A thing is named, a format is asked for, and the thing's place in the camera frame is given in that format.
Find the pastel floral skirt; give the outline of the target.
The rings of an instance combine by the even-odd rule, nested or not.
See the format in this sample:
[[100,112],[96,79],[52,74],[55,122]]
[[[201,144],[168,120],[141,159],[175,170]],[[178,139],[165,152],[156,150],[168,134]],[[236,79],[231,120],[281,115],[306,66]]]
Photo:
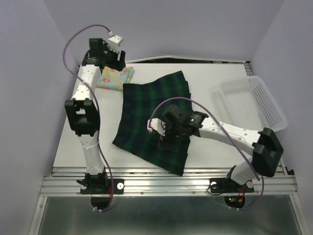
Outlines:
[[123,85],[130,83],[135,70],[133,67],[125,67],[122,71],[117,71],[109,67],[102,70],[102,74],[96,85],[97,88],[123,91]]

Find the dark green plaid skirt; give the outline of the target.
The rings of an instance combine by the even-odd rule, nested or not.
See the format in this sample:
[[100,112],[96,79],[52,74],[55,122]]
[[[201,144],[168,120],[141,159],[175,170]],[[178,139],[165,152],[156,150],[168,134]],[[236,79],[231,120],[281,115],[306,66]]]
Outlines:
[[182,137],[177,151],[160,148],[160,135],[154,130],[154,120],[161,119],[164,110],[172,104],[186,113],[191,113],[193,109],[190,97],[189,84],[182,71],[146,84],[124,84],[121,120],[112,143],[149,163],[181,176],[188,156],[190,139]]

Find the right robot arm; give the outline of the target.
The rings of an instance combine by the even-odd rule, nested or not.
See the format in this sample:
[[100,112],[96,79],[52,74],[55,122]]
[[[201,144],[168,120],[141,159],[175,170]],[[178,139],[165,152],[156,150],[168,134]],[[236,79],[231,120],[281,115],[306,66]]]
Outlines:
[[166,150],[177,151],[182,138],[196,136],[232,145],[243,154],[244,161],[233,166],[226,177],[210,180],[212,194],[236,193],[240,189],[253,192],[252,179],[273,177],[284,152],[272,129],[243,129],[215,121],[206,113],[186,113],[177,105],[169,106],[160,118],[148,121],[147,128],[159,134],[159,147]]

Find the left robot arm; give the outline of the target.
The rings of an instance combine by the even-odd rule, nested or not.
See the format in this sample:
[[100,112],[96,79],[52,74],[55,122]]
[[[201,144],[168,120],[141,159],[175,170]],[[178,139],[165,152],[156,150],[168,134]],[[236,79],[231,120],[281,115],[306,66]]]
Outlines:
[[78,137],[86,162],[86,172],[81,185],[82,194],[109,194],[112,178],[108,177],[99,150],[100,114],[94,98],[95,88],[105,67],[121,71],[125,67],[125,55],[110,50],[101,38],[89,40],[76,78],[78,87],[71,99],[65,101],[65,110],[71,130]]

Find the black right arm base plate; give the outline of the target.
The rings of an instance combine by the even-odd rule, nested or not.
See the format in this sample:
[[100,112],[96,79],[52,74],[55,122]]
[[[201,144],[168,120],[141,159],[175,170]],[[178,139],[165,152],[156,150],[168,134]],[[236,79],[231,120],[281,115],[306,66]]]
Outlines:
[[226,179],[226,178],[211,178],[207,193],[212,196],[220,196],[224,194],[224,201],[230,207],[236,210],[242,210],[246,203],[246,194],[253,193],[254,186],[252,181],[247,181],[243,185]]

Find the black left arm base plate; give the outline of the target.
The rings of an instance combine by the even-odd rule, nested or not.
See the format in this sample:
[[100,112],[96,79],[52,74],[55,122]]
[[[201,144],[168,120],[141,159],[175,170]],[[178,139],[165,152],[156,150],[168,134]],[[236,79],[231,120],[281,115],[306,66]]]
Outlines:
[[90,196],[90,204],[94,211],[105,212],[109,209],[112,203],[112,194],[122,195],[124,194],[125,180],[113,179],[113,186],[111,180],[108,181],[108,185],[102,188],[92,188],[81,186],[80,194]]

